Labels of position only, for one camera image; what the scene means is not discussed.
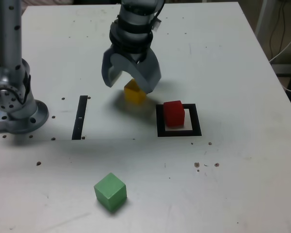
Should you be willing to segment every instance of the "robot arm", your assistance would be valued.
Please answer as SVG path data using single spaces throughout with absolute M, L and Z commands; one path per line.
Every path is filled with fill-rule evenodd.
M 126 71 L 143 91 L 153 91 L 161 72 L 150 48 L 152 28 L 164 3 L 122 0 L 118 19 L 110 29 L 112 46 L 103 57 L 102 76 L 107 86 Z M 28 133 L 41 127 L 48 116 L 47 106 L 33 98 L 30 68 L 22 59 L 21 1 L 0 0 L 0 132 Z
M 0 132 L 27 133 L 42 126 L 47 106 L 33 98 L 21 53 L 21 1 L 0 0 Z
M 144 92 L 154 90 L 161 71 L 150 46 L 152 29 L 164 4 L 165 0 L 122 0 L 118 19 L 110 29 L 112 45 L 102 63 L 102 77 L 108 87 L 125 71 Z

